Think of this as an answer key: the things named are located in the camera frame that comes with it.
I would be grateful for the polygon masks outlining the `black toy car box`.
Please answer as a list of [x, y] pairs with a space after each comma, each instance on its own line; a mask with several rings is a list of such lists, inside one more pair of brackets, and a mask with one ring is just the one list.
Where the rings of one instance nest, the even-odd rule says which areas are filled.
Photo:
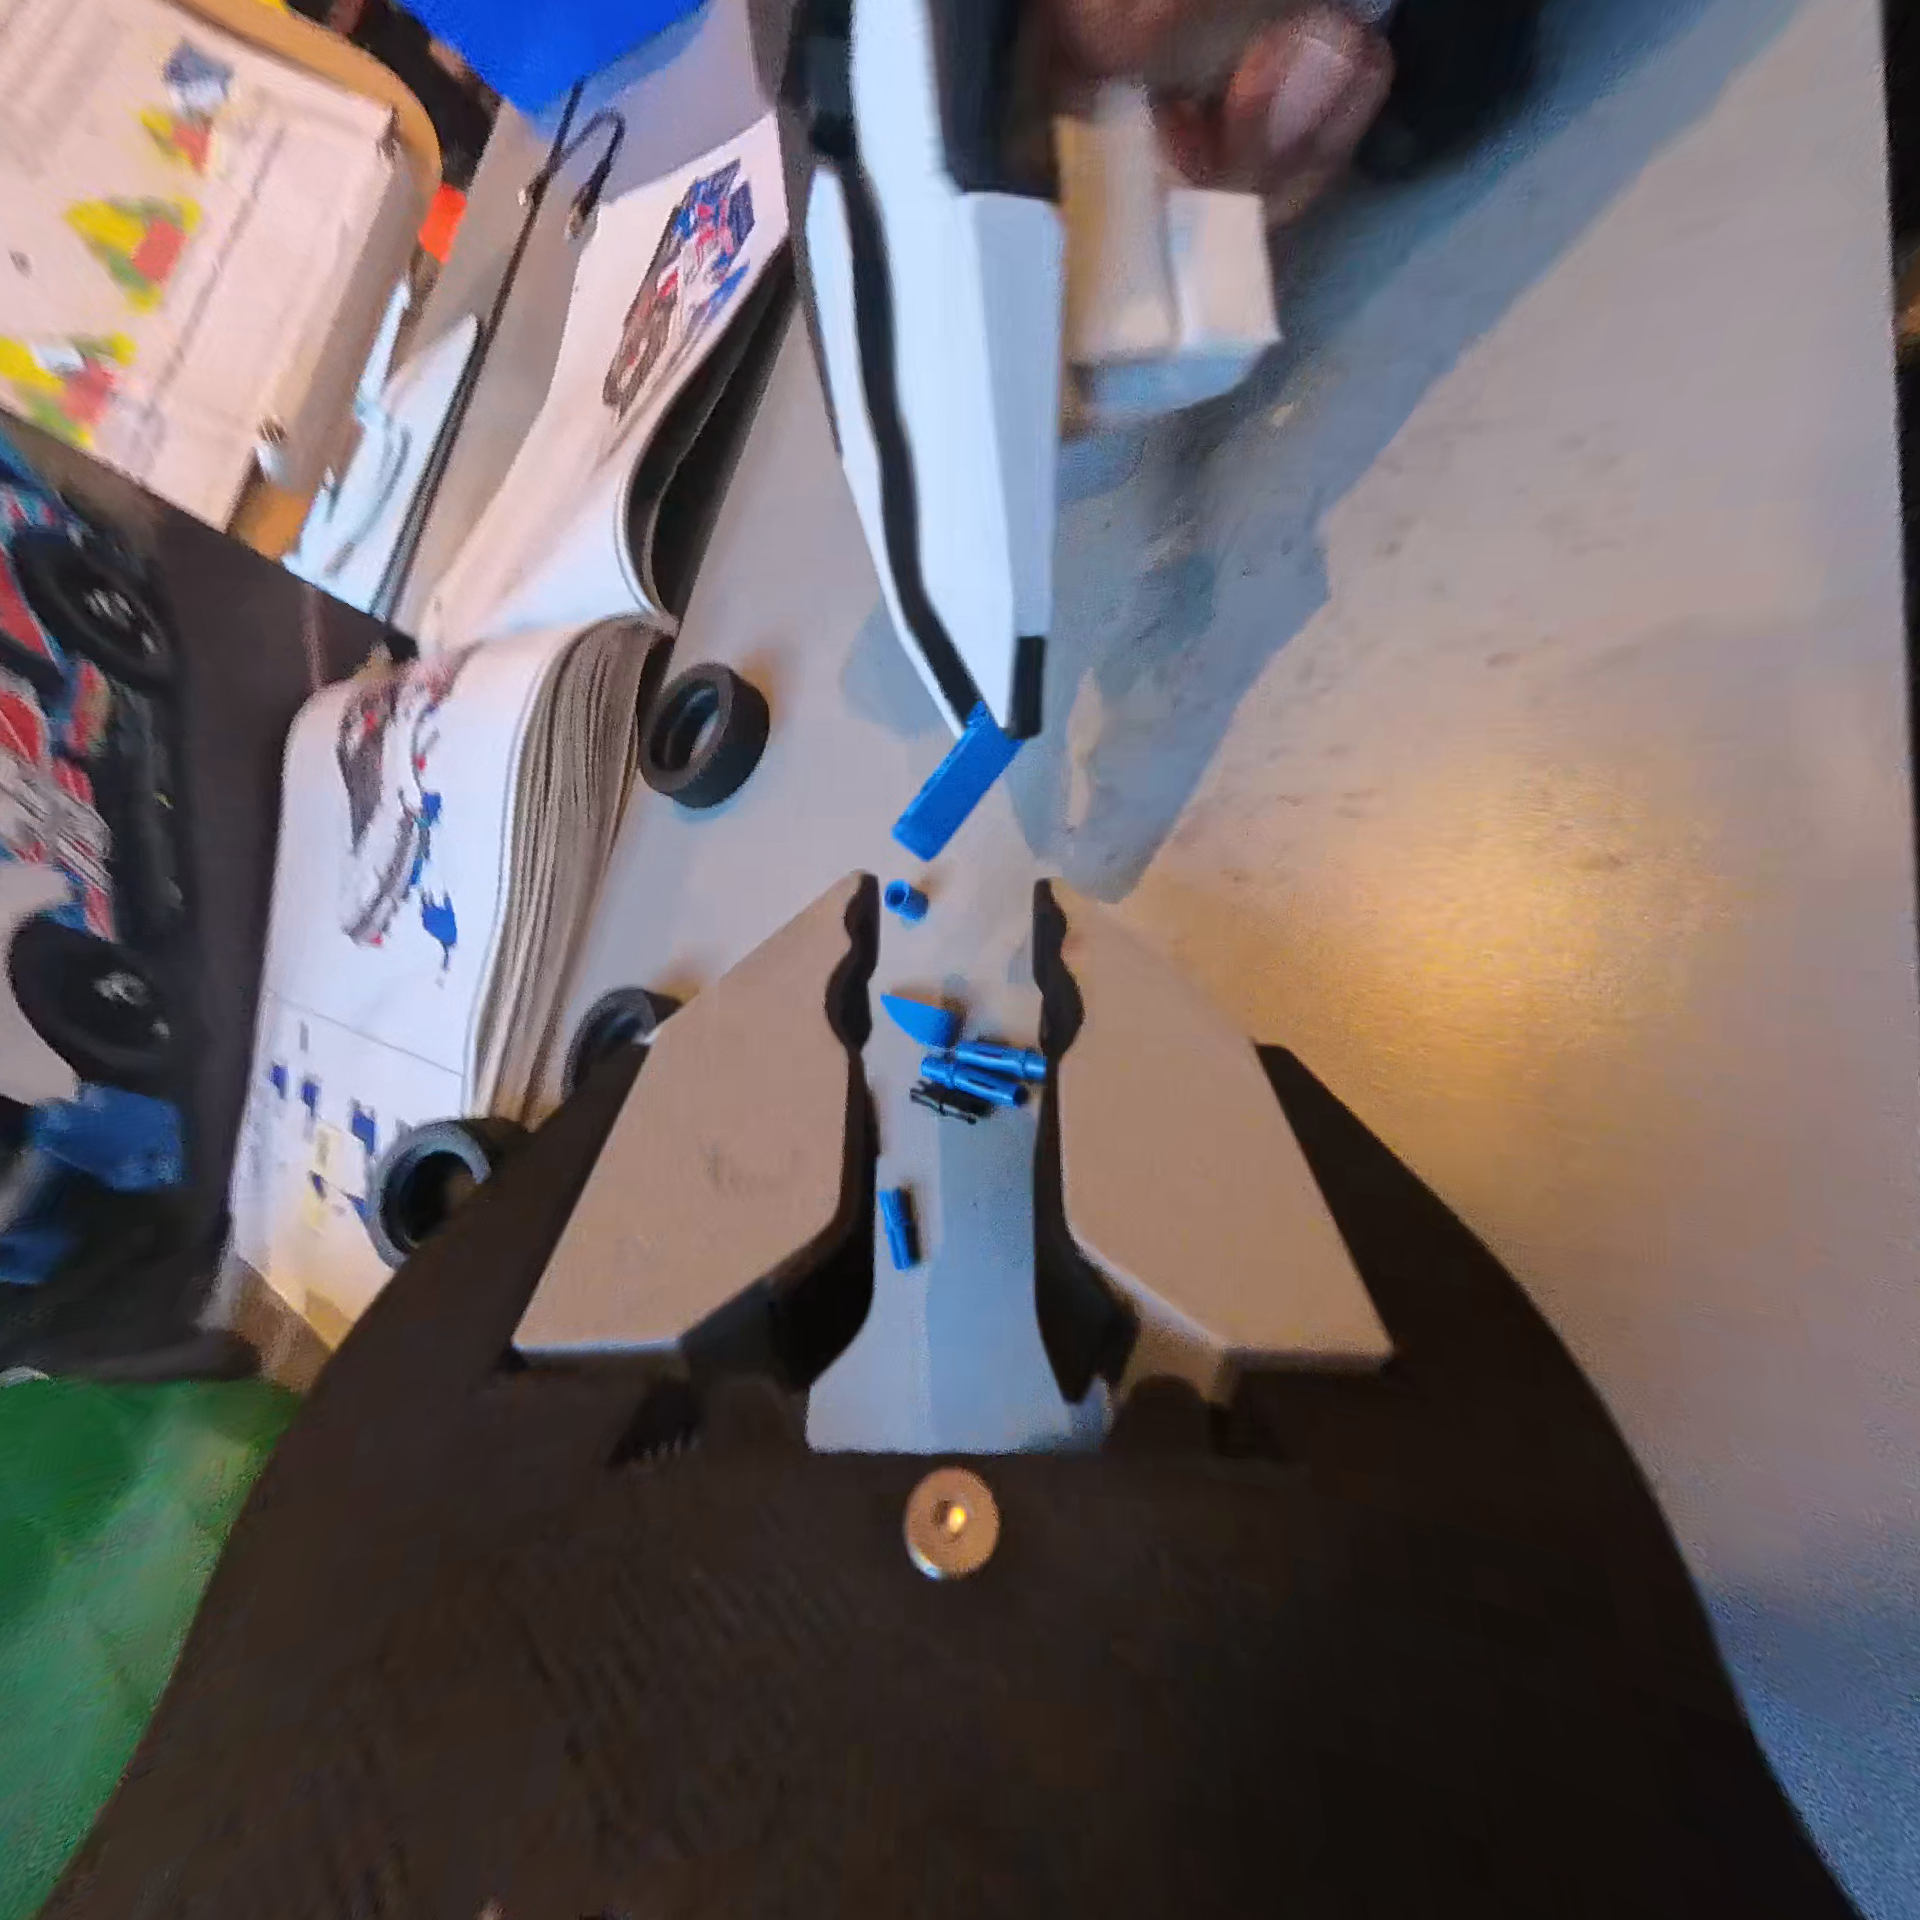
[[4, 1381], [255, 1368], [222, 1269], [280, 752], [385, 637], [4, 424]]

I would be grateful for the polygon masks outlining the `blue L-shaped beam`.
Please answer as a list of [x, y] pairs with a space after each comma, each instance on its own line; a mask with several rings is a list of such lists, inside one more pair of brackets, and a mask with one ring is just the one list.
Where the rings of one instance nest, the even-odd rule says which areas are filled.
[[976, 703], [945, 757], [938, 759], [896, 818], [896, 844], [921, 862], [932, 862], [945, 852], [1018, 749], [1021, 741], [1004, 734], [991, 711]]

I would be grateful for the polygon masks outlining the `blue plastic bin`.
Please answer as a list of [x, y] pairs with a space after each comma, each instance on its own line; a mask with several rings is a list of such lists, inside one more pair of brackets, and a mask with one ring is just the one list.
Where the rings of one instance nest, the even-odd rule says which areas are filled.
[[701, 3], [397, 3], [505, 102], [534, 110]]

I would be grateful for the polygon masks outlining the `instruction sheet on stand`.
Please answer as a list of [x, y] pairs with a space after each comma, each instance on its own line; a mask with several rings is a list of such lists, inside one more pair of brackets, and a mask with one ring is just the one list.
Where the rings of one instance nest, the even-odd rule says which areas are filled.
[[441, 141], [415, 92], [330, 28], [276, 4], [177, 8], [244, 58], [255, 158], [208, 285], [198, 367], [220, 420], [247, 429], [224, 531], [280, 559], [345, 456]]

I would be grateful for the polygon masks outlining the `open instruction booklet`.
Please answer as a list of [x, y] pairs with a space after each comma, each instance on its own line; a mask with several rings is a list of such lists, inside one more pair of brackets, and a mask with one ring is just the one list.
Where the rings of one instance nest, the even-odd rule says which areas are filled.
[[330, 1354], [390, 1276], [376, 1172], [434, 1120], [536, 1122], [682, 595], [664, 486], [784, 261], [764, 111], [592, 214], [545, 396], [415, 658], [285, 741], [231, 1254]]

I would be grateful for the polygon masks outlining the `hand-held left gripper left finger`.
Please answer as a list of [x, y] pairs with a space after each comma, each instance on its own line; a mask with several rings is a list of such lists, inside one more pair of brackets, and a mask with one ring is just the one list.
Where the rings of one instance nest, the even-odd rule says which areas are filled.
[[810, 1388], [852, 1347], [873, 1302], [877, 944], [877, 880], [847, 872], [661, 1026], [520, 1356]]

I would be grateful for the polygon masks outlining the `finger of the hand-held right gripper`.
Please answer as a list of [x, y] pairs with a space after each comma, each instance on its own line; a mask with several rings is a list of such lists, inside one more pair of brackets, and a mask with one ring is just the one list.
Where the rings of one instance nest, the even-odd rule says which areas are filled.
[[937, 714], [958, 734], [976, 709], [977, 688], [925, 586], [918, 477], [896, 357], [894, 277], [877, 200], [856, 159], [808, 165], [802, 270], [834, 448], [886, 616]]
[[1065, 213], [1037, 4], [850, 8], [854, 159], [894, 277], [932, 606], [1004, 734], [1042, 728]]

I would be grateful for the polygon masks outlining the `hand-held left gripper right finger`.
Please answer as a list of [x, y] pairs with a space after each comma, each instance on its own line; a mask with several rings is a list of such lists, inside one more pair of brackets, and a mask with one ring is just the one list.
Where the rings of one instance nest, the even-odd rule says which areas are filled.
[[1391, 1336], [1257, 1044], [1104, 902], [1031, 900], [1036, 1312], [1063, 1398], [1380, 1372]]

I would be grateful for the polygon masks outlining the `white flat pad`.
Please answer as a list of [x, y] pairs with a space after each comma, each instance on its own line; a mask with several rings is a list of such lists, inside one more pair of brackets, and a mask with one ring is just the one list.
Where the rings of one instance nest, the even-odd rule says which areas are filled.
[[396, 367], [397, 325], [392, 309], [351, 402], [345, 454], [321, 475], [284, 557], [293, 575], [364, 612], [378, 606], [481, 327], [465, 312]]

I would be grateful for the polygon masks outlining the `green box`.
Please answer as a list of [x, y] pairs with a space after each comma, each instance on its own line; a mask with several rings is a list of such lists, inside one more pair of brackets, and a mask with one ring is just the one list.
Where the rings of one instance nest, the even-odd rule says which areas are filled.
[[44, 1906], [116, 1787], [297, 1410], [264, 1381], [4, 1383], [4, 1918]]

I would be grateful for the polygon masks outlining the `printed instruction sheet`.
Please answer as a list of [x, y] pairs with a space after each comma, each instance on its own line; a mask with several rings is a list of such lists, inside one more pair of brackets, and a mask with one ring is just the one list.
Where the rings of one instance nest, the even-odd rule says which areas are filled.
[[2, 4], [4, 408], [217, 525], [325, 464], [420, 203], [295, 24]]

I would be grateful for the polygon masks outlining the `black rubber tyre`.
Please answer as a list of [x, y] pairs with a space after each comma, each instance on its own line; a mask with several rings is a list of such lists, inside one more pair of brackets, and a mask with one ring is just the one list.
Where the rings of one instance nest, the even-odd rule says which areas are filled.
[[770, 734], [760, 690], [722, 662], [670, 679], [647, 714], [638, 772], [682, 810], [714, 810], [752, 780]]
[[406, 1263], [497, 1167], [525, 1128], [500, 1117], [446, 1117], [406, 1126], [367, 1174], [367, 1236], [389, 1269]]
[[658, 1028], [681, 1008], [670, 992], [639, 986], [613, 987], [586, 1008], [567, 1044], [562, 1067], [562, 1099], [572, 1099], [607, 1061], [624, 1053], [645, 1055], [655, 1044]]

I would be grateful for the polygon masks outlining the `person's right hand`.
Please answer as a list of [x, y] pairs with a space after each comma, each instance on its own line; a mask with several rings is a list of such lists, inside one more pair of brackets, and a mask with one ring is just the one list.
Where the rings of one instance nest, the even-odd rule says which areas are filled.
[[1298, 222], [1348, 168], [1393, 77], [1382, 31], [1342, 4], [1056, 3], [1072, 85], [1143, 90], [1169, 172]]

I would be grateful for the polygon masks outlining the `grey desk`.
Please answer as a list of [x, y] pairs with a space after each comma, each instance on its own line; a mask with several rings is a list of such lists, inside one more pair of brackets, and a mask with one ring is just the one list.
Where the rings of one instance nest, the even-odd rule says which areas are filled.
[[1573, 4], [1298, 238], [1281, 355], [1072, 448], [1049, 732], [881, 916], [1033, 1036], [1109, 900], [1608, 1400], [1844, 1872], [1916, 1826], [1916, 935], [1880, 4]]

